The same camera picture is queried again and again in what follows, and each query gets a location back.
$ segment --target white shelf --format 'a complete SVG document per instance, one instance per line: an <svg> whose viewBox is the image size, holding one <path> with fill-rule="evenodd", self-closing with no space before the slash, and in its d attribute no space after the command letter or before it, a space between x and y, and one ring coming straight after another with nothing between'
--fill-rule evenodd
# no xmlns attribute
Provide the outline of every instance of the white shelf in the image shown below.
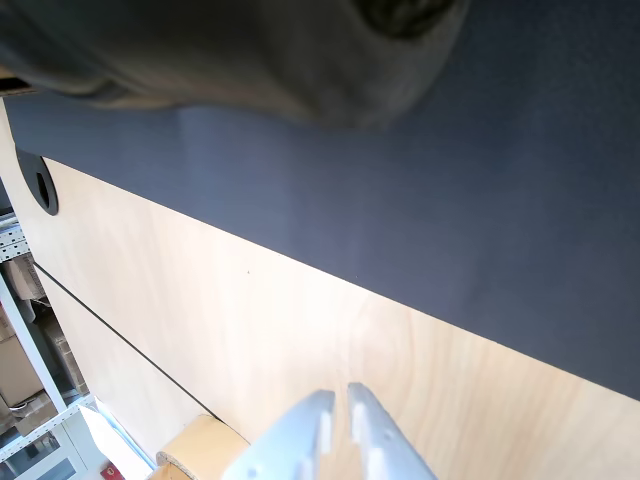
<svg viewBox="0 0 640 480"><path fill-rule="evenodd" d="M67 409L67 405L62 398L62 395L60 395L60 391L53 381L53 377L45 365L42 355L40 354L38 347L36 347L31 333L29 333L29 330L27 329L27 324L20 314L18 305L11 295L11 290L2 275L0 275L0 302L2 302L2 307L9 318L9 322L11 323L14 332L16 332L16 336L18 337L18 340L20 340L20 344L22 345L24 352L27 354L33 369L40 378L40 382L42 382L42 386L47 392L47 395L49 395L49 398L56 407L56 410L58 410L58 413L64 412Z"/></svg>
<svg viewBox="0 0 640 480"><path fill-rule="evenodd" d="M88 407L94 401L95 399L91 394L87 395L86 397L79 398L75 402L73 402L71 405L69 405L67 408L65 408L65 410L63 410L61 413L58 413L58 415L53 417L44 425L40 425L38 428L36 428L33 432L31 432L26 437L18 437L15 440L11 441L8 445L5 445L4 447L2 447L2 449L0 449L0 462L4 462L7 458L9 458L14 453L17 453L18 451L22 450L24 447L34 442L45 433L53 430L55 427L60 425L62 422L64 422L66 419L68 419L72 415L78 413L78 407L80 406Z"/></svg>

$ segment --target plywood panel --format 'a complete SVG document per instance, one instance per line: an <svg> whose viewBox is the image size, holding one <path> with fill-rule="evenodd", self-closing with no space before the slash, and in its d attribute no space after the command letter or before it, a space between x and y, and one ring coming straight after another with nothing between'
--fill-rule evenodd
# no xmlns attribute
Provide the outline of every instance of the plywood panel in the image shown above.
<svg viewBox="0 0 640 480"><path fill-rule="evenodd" d="M91 392L155 459L158 450L204 410L60 287L41 277Z"/></svg>
<svg viewBox="0 0 640 480"><path fill-rule="evenodd" d="M360 381L442 479L640 472L640 403L54 161L49 217L1 132L0 174L36 260L249 441L311 391L335 390L323 472L357 478L345 395ZM68 321L76 343L96 342L89 321Z"/></svg>

